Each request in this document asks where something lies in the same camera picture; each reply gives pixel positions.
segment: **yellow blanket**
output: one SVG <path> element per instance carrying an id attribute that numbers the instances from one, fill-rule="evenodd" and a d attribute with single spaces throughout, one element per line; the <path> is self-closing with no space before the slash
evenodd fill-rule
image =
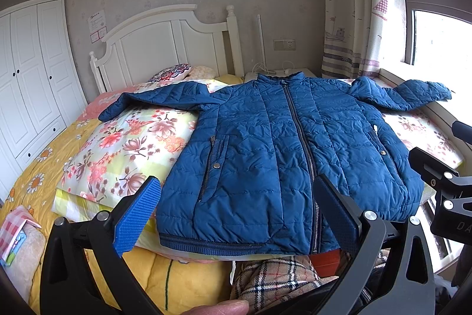
<path id="1" fill-rule="evenodd" d="M 10 210 L 22 204 L 41 224 L 48 239 L 57 215 L 51 212 L 55 187 L 64 165 L 79 152 L 100 122 L 75 122 L 62 132 L 23 172 L 0 210 L 0 223 Z M 107 303 L 117 306 L 92 251 L 86 251 L 91 271 Z M 165 314 L 180 314 L 195 306 L 213 305 L 230 297 L 231 262 L 181 264 L 148 250 L 135 247 L 124 260 L 151 300 Z M 41 263 L 35 273 L 29 304 L 39 314 Z"/>

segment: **wall outlet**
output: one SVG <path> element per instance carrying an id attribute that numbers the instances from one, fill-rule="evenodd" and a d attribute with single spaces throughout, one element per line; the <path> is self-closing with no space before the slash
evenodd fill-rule
<path id="1" fill-rule="evenodd" d="M 295 39 L 286 39 L 284 41 L 285 50 L 295 50 Z"/>
<path id="2" fill-rule="evenodd" d="M 295 50 L 295 39 L 274 40 L 274 50 Z"/>

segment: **patterned pillow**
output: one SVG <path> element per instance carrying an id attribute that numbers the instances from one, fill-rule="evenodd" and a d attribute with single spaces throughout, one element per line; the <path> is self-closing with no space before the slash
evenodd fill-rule
<path id="1" fill-rule="evenodd" d="M 215 70 L 207 66 L 195 66 L 185 78 L 186 81 L 194 81 L 198 79 L 215 79 L 218 74 Z"/>
<path id="2" fill-rule="evenodd" d="M 148 82 L 181 81 L 190 73 L 190 70 L 192 70 L 192 67 L 188 63 L 176 64 L 159 71 Z"/>

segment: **zipper pocket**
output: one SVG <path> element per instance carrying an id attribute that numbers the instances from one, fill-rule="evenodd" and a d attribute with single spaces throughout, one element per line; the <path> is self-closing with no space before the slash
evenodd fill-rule
<path id="1" fill-rule="evenodd" d="M 392 165 L 393 165 L 393 168 L 395 169 L 395 172 L 396 174 L 398 175 L 398 178 L 402 181 L 403 183 L 403 180 L 402 178 L 400 177 L 400 174 L 398 173 L 398 168 L 396 167 L 396 164 L 395 162 L 393 161 L 393 158 L 392 156 L 390 155 L 390 152 L 389 150 L 386 149 L 386 147 L 382 144 L 381 140 L 379 139 L 378 135 L 377 135 L 377 126 L 374 125 L 374 130 L 372 130 L 370 133 L 368 133 L 368 136 L 374 141 L 374 144 L 376 145 L 377 147 L 377 150 L 378 152 L 380 153 L 380 155 L 382 156 L 386 156 L 388 155 L 388 157 L 390 158 L 391 162 L 392 162 Z"/>
<path id="2" fill-rule="evenodd" d="M 201 184 L 200 193 L 198 194 L 197 202 L 201 202 L 201 199 L 204 196 L 205 190 L 207 188 L 208 179 L 209 179 L 209 172 L 212 167 L 220 168 L 221 165 L 216 163 L 216 159 L 218 158 L 218 154 L 220 153 L 221 145 L 223 144 L 223 140 L 216 139 L 215 136 L 212 136 L 210 139 L 211 149 L 208 154 L 207 164 L 205 168 L 204 180 Z"/>

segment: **wardrobe drawer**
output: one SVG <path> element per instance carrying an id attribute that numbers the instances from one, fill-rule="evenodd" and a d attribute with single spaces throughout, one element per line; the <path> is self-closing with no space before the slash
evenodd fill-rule
<path id="1" fill-rule="evenodd" d="M 42 130 L 36 138 L 16 157 L 20 167 L 24 170 L 30 163 L 44 150 L 47 145 L 61 132 L 65 130 L 65 123 L 62 117 L 54 120 L 44 130 Z"/>

